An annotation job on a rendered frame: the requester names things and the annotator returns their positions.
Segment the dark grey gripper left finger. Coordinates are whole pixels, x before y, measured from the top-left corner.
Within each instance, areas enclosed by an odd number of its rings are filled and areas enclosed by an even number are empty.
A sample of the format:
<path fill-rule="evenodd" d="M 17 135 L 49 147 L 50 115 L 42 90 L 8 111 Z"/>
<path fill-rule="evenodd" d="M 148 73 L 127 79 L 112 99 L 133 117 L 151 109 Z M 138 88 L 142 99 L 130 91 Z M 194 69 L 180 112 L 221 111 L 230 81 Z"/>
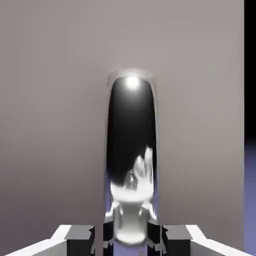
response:
<path fill-rule="evenodd" d="M 53 235 L 4 256 L 95 256 L 93 225 L 61 224 Z"/>

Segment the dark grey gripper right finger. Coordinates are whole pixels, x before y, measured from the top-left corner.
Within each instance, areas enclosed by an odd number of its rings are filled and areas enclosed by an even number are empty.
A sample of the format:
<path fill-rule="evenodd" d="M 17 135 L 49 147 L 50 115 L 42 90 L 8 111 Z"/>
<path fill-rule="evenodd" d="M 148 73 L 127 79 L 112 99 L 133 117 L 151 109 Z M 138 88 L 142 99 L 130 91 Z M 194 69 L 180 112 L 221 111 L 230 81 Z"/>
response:
<path fill-rule="evenodd" d="M 197 225 L 164 225 L 162 256 L 252 256 L 207 238 Z"/>

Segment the grey cabinet door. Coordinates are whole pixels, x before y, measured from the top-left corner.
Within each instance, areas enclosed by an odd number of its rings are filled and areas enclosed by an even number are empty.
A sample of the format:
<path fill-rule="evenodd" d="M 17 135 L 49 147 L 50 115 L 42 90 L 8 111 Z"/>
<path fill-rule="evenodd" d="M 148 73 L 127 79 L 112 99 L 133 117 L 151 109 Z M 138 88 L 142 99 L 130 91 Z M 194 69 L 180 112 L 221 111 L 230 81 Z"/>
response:
<path fill-rule="evenodd" d="M 156 80 L 158 214 L 244 248 L 244 0 L 0 0 L 0 256 L 93 224 L 110 72 Z"/>

